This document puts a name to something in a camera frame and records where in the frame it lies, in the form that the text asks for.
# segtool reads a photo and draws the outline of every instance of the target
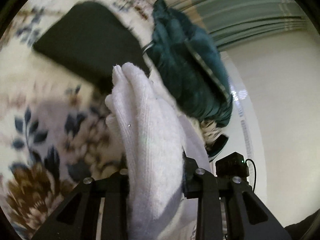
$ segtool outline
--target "curtain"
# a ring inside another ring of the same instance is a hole
[[[274,33],[306,29],[294,0],[179,0],[172,4],[205,28],[218,49]]]

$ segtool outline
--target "white knit glove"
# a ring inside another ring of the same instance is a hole
[[[157,239],[180,205],[184,134],[175,111],[142,70],[131,63],[115,66],[113,83],[107,124],[116,118],[127,159],[129,239]]]

